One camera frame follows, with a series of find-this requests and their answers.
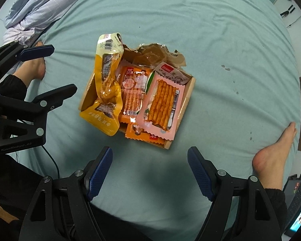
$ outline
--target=pink snack package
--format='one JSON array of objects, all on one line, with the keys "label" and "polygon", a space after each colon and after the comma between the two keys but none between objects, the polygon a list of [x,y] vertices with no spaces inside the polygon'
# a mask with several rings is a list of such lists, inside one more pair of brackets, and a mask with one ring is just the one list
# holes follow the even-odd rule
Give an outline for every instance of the pink snack package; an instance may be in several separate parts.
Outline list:
[{"label": "pink snack package", "polygon": [[148,133],[173,140],[184,88],[155,73],[136,123]]}]

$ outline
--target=torn cardboard flap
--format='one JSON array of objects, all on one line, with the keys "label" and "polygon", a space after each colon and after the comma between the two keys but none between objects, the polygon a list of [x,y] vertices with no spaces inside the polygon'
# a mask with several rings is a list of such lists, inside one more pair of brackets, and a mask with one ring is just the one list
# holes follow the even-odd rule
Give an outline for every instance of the torn cardboard flap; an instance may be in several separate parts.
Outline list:
[{"label": "torn cardboard flap", "polygon": [[161,62],[166,62],[177,69],[186,66],[183,54],[178,51],[171,53],[165,45],[157,43],[142,44],[137,49],[130,49],[124,45],[124,58],[135,65],[156,67]]}]

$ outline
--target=laptop keyboard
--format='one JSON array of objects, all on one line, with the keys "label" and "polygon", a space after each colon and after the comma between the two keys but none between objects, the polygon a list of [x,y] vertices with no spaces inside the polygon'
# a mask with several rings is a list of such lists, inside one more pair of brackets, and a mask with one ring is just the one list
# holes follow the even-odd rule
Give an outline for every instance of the laptop keyboard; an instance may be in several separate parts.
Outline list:
[{"label": "laptop keyboard", "polygon": [[287,221],[285,224],[286,226],[291,222],[292,218],[296,215],[297,211],[300,209],[300,206],[301,206],[301,183],[299,185],[297,193],[295,194],[288,208]]}]

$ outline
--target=snack package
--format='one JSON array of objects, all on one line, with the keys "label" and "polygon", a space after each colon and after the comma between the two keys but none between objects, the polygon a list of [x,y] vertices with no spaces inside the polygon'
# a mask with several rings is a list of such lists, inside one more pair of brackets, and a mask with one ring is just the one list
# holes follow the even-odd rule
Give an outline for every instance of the snack package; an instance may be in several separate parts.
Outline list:
[{"label": "snack package", "polygon": [[148,133],[173,140],[184,88],[156,73],[136,123]]},{"label": "snack package", "polygon": [[163,138],[146,132],[137,124],[128,124],[125,137],[159,144],[164,144],[165,142]]},{"label": "snack package", "polygon": [[116,70],[124,53],[119,33],[104,34],[98,39],[95,57],[95,84],[98,98],[80,112],[80,116],[109,136],[119,129],[118,116],[123,107]]},{"label": "snack package", "polygon": [[145,95],[148,78],[151,69],[131,64],[121,67],[119,84],[122,89],[123,108],[119,115],[119,121],[133,123],[137,112],[141,109]]},{"label": "snack package", "polygon": [[186,77],[181,71],[168,65],[165,62],[161,62],[155,70],[163,77],[179,84],[185,85],[191,78]]}]

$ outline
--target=yellow snack package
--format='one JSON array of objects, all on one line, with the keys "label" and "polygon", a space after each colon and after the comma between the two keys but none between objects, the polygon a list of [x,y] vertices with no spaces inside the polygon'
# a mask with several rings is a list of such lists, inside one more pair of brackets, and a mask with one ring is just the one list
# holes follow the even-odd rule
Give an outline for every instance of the yellow snack package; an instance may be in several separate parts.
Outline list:
[{"label": "yellow snack package", "polygon": [[116,69],[124,47],[119,33],[104,34],[98,39],[95,57],[95,84],[98,98],[80,112],[80,116],[109,136],[119,129],[118,116],[123,107]]}]

